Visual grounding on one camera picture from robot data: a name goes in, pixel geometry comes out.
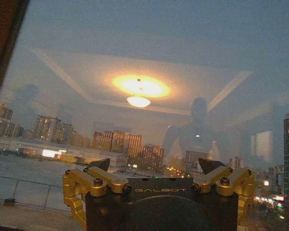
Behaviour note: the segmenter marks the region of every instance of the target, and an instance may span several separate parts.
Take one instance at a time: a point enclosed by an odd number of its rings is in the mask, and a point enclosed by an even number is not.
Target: ceiling light
[[[169,88],[165,84],[148,76],[122,75],[113,80],[113,85],[127,94],[141,94],[149,98],[164,97],[169,94]]]
[[[139,96],[131,96],[127,98],[127,102],[134,107],[147,107],[151,103],[148,99]]]

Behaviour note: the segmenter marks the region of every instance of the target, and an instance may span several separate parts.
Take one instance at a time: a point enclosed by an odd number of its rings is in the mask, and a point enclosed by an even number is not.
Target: ceiling
[[[58,77],[91,103],[127,107],[131,96],[116,88],[113,80],[122,75],[149,76],[169,88],[169,94],[149,98],[151,104],[142,109],[189,115],[190,103],[204,97],[210,111],[251,75],[235,71],[191,64],[176,64],[145,59],[123,58],[80,52],[30,49]]]

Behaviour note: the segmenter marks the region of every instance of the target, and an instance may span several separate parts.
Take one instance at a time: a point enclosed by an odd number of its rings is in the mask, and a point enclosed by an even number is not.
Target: dusk sky
[[[132,108],[113,85],[120,75],[150,76],[170,92]],[[23,93],[29,84],[34,93]],[[95,124],[111,123],[161,145],[168,125],[190,121],[196,97],[208,101],[207,121],[226,146],[221,160],[283,163],[289,0],[32,0],[0,102],[58,116],[90,137]],[[259,138],[254,154],[251,136]]]

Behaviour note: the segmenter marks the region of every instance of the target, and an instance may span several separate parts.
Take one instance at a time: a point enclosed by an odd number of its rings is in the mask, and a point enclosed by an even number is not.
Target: gold clamp
[[[253,202],[255,177],[248,169],[232,171],[229,167],[219,166],[204,176],[194,178],[192,190],[196,193],[209,193],[216,184],[216,192],[221,196],[238,194],[238,223],[244,218],[248,206]]]
[[[222,196],[238,194],[238,223],[244,218],[247,208],[253,202],[255,192],[255,177],[248,169],[233,171],[228,177],[222,177],[216,182],[216,192]]]
[[[85,168],[84,172],[79,169],[67,170],[62,176],[63,181],[63,202],[71,208],[72,217],[87,229],[86,213],[82,201],[85,201],[85,194],[90,192],[91,196],[104,196],[107,192],[107,185],[112,192],[125,194],[131,191],[131,186],[125,178],[117,178],[112,174],[98,168]]]
[[[209,193],[211,186],[221,177],[226,177],[232,172],[229,167],[219,166],[204,176],[197,176],[193,180],[192,190],[196,193]]]

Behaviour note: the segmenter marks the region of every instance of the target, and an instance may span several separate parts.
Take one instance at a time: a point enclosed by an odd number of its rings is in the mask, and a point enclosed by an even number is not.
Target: railing
[[[62,186],[0,176],[0,200],[15,198],[21,205],[69,211],[63,203]]]

